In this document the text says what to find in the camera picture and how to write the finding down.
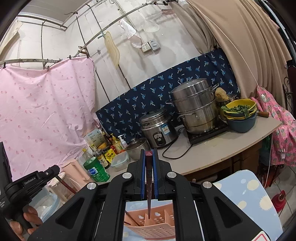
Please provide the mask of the dark red chopstick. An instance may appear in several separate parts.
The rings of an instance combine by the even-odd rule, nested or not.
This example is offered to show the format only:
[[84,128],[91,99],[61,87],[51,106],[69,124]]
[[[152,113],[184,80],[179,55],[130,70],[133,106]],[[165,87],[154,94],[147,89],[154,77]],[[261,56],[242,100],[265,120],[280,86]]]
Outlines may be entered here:
[[152,164],[153,152],[145,152],[145,169],[146,169],[146,185],[147,185],[147,215],[151,217],[151,199],[152,199]]

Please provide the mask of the brown chopstick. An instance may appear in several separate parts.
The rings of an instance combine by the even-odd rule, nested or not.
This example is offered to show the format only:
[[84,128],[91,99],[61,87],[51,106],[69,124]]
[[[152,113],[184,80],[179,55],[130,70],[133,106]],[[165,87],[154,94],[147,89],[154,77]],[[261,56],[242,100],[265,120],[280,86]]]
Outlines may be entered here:
[[127,212],[125,210],[125,214],[137,225],[137,226],[140,226],[140,224],[129,214],[129,212]]
[[70,187],[62,178],[60,178],[59,177],[59,175],[56,175],[55,176],[56,177],[56,179],[60,182],[60,183],[62,183],[68,190],[70,190],[73,194],[76,194],[77,192],[72,188],[72,187]]

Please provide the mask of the small steel lidded pot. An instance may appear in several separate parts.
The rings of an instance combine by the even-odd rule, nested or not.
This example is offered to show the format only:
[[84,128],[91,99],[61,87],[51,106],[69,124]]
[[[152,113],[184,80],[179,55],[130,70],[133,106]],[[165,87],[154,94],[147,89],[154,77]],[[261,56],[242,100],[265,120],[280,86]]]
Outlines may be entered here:
[[140,159],[141,151],[149,151],[150,146],[146,138],[132,138],[130,144],[128,144],[125,150],[131,159],[137,161]]

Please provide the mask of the silver rice cooker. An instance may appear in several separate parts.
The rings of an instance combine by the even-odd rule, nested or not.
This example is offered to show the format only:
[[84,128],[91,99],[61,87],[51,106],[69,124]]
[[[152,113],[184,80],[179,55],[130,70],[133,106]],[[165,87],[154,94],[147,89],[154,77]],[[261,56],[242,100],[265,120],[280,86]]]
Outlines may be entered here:
[[149,111],[140,119],[140,130],[152,149],[168,146],[177,139],[177,132],[166,109]]

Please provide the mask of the clear food container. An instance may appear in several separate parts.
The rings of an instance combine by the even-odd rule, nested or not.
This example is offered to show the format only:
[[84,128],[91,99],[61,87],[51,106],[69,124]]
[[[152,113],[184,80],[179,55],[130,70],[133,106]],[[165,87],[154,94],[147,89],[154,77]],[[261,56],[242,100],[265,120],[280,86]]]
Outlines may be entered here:
[[130,157],[127,152],[122,152],[116,155],[111,163],[111,167],[115,169],[115,171],[121,171],[128,167],[130,162]]

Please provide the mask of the white dish rack bin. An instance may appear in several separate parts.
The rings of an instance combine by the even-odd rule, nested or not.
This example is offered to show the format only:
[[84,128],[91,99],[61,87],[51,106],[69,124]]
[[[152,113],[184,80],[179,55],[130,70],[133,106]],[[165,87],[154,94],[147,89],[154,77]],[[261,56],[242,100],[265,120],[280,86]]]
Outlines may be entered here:
[[29,203],[36,209],[39,218],[45,222],[63,205],[61,199],[46,188],[43,188]]

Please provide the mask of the green dish soap bottle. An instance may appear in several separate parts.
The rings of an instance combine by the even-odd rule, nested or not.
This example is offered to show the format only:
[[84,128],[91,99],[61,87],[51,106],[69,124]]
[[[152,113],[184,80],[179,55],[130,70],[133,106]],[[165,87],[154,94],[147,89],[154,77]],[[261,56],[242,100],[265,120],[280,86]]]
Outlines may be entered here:
[[92,156],[86,149],[82,149],[85,162],[83,167],[89,173],[90,177],[95,182],[107,182],[110,179],[110,175],[106,172],[97,157]]

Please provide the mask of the glass blender jar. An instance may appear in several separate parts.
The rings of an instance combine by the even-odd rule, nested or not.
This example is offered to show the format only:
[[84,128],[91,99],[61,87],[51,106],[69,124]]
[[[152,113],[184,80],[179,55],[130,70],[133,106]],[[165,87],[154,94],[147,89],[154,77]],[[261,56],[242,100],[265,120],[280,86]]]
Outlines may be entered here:
[[[68,177],[68,175],[65,172],[61,172],[59,174],[59,177],[66,183],[68,184],[74,191],[77,191],[75,186],[73,185],[72,180]],[[69,190],[67,187],[65,187],[57,178],[53,178],[48,186],[48,190],[56,194],[59,199],[62,201],[62,203],[67,202],[73,195],[74,193]]]

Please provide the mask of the white paper box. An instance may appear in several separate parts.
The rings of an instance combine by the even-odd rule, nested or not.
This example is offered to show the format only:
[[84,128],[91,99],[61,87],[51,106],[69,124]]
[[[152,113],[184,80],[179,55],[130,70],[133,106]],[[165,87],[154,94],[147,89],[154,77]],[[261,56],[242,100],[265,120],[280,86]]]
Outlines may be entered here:
[[89,145],[92,151],[96,151],[97,148],[105,142],[104,135],[100,129],[94,129],[84,136],[84,140]]

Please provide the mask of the black induction cooker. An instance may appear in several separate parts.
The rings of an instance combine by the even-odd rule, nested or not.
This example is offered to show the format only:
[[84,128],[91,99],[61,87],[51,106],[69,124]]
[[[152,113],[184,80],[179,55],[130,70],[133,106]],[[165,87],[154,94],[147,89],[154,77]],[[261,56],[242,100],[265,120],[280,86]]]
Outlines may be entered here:
[[214,137],[226,132],[227,130],[228,130],[228,125],[224,123],[224,124],[218,125],[214,129],[212,129],[208,132],[205,132],[205,133],[193,134],[193,133],[189,133],[188,131],[186,131],[186,133],[187,133],[189,143],[192,145],[196,145],[196,144],[199,144],[199,143],[204,142],[206,140],[209,140],[211,138],[214,138]]

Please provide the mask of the pink perforated utensil holder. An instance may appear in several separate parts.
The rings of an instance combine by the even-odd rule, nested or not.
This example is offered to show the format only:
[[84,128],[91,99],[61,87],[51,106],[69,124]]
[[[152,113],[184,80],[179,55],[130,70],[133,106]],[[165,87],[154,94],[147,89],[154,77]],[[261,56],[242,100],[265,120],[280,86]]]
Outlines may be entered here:
[[137,226],[126,214],[123,240],[175,240],[173,202],[152,200],[151,217],[145,201],[127,202],[125,210],[140,224]]

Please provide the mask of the light blue planet tablecloth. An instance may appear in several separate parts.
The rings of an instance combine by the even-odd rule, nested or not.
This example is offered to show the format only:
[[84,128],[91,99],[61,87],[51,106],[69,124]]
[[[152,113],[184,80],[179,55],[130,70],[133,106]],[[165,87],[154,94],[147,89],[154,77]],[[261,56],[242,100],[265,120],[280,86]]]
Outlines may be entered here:
[[[237,171],[234,174],[213,183],[225,196],[235,203],[249,216],[265,233],[270,240],[277,240],[283,233],[278,213],[271,202],[267,192],[261,185],[255,174],[249,170]],[[173,202],[152,200],[152,208]],[[126,211],[147,209],[147,201],[128,202]],[[147,240],[133,232],[129,227],[123,229],[122,240]]]

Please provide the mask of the hanging wooden cutting board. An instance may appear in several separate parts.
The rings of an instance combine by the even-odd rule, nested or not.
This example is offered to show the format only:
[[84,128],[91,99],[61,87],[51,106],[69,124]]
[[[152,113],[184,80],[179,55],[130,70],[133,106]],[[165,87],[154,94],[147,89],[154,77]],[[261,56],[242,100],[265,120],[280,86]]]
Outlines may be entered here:
[[111,33],[109,31],[106,32],[104,43],[107,48],[107,52],[109,54],[110,59],[112,60],[115,67],[118,67],[120,60],[120,52],[117,46],[115,45]]

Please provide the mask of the hanging white strainer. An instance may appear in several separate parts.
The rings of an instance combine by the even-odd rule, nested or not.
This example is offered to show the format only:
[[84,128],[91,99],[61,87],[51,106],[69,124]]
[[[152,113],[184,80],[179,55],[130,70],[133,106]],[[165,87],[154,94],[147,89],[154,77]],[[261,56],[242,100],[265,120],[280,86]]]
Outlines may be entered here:
[[142,14],[140,10],[138,10],[140,16],[144,19],[143,30],[146,33],[155,33],[160,30],[160,26],[153,21],[148,21],[146,17]]

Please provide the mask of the wall power socket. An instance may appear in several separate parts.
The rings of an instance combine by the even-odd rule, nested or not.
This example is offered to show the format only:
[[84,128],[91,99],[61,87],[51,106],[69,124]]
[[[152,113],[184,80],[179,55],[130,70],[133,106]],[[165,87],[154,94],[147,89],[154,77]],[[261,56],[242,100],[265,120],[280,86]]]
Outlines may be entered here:
[[141,50],[143,53],[146,53],[148,51],[159,51],[161,49],[160,44],[155,40],[151,39],[148,42],[142,44]]

